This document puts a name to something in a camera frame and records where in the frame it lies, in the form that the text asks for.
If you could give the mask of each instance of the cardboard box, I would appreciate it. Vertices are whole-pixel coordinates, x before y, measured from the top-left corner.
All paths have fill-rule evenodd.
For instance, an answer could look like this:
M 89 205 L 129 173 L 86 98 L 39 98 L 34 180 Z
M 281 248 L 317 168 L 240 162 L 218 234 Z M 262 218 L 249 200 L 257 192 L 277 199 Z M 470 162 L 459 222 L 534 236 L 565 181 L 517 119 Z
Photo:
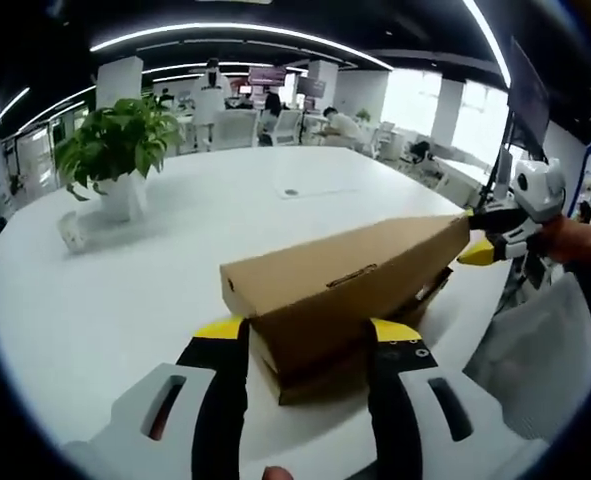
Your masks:
M 252 319 L 252 352 L 292 403 L 363 359 L 365 319 L 418 322 L 468 242 L 463 216 L 385 220 L 222 265 L 223 297 Z

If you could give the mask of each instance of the window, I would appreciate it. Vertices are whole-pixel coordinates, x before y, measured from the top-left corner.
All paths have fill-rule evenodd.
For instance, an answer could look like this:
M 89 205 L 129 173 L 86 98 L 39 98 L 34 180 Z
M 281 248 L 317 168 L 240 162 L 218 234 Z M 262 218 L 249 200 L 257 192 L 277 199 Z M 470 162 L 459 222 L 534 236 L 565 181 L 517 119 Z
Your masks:
M 278 95 L 279 99 L 282 103 L 285 103 L 287 107 L 293 106 L 293 97 L 295 93 L 295 82 L 297 79 L 297 73 L 289 73 L 286 75 L 286 80 L 284 81 L 284 86 L 279 87 Z M 300 74 L 302 77 L 308 77 L 308 72 L 302 72 Z M 295 104 L 299 108 L 303 108 L 304 106 L 304 95 L 297 94 L 295 95 Z
M 453 146 L 494 165 L 506 126 L 507 100 L 501 90 L 466 82 Z
M 442 76 L 420 70 L 394 70 L 388 76 L 382 121 L 430 136 Z

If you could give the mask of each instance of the white plant pot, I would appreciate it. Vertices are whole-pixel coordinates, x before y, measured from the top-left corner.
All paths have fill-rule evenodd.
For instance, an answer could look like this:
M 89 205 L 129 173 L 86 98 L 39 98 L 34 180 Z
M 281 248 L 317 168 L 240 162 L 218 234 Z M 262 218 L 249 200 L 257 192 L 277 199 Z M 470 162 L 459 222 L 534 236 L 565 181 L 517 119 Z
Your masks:
M 141 218 L 146 212 L 144 177 L 135 171 L 122 174 L 117 181 L 102 180 L 99 183 L 102 212 L 111 221 L 128 222 Z

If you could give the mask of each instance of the white table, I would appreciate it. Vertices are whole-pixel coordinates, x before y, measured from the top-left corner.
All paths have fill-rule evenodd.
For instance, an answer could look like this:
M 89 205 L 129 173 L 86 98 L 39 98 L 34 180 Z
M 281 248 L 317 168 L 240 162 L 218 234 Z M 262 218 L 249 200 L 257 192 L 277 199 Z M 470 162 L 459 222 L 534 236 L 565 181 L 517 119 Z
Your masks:
M 177 117 L 177 121 L 181 124 L 181 125 L 188 125 L 188 124 L 193 124 L 193 115 L 179 115 Z
M 488 183 L 490 175 L 481 168 L 468 163 L 456 162 L 455 160 L 445 160 L 435 157 L 444 173 L 452 175 L 474 189 L 483 187 Z
M 283 195 L 293 188 L 296 198 Z M 59 190 L 0 236 L 0 358 L 57 445 L 97 433 L 112 402 L 174 363 L 200 326 L 227 316 L 218 266 L 394 216 L 460 210 L 347 149 L 274 147 L 194 154 L 149 177 L 149 215 L 74 256 L 56 221 L 80 208 Z M 93 208 L 88 202 L 83 208 Z M 484 334 L 509 265 L 452 265 L 421 327 L 442 365 L 461 369 Z M 242 478 L 266 465 L 295 478 L 345 479 L 375 460 L 365 396 L 278 407 L 251 360 Z
M 328 118 L 326 118 L 324 115 L 321 115 L 319 113 L 305 113 L 304 114 L 304 119 L 305 120 L 308 120 L 310 122 L 330 123 L 330 121 L 328 120 Z

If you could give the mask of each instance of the white pillar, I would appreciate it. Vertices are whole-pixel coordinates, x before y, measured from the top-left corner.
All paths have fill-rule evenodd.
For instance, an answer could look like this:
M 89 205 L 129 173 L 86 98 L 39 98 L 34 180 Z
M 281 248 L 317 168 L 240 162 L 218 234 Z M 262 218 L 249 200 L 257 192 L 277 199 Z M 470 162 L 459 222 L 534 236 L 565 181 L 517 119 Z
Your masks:
M 431 137 L 439 145 L 450 147 L 455 136 L 455 126 L 459 116 L 459 107 L 464 94 L 464 84 L 453 80 L 442 79 L 442 87 L 439 90 L 437 111 Z
M 99 67 L 96 108 L 112 107 L 120 98 L 142 98 L 142 67 L 137 57 L 128 57 Z
M 335 86 L 337 85 L 338 67 L 334 63 L 318 60 L 308 65 L 308 78 L 314 78 L 326 83 L 324 97 L 315 99 L 315 108 L 323 111 L 326 107 L 333 106 L 335 99 Z

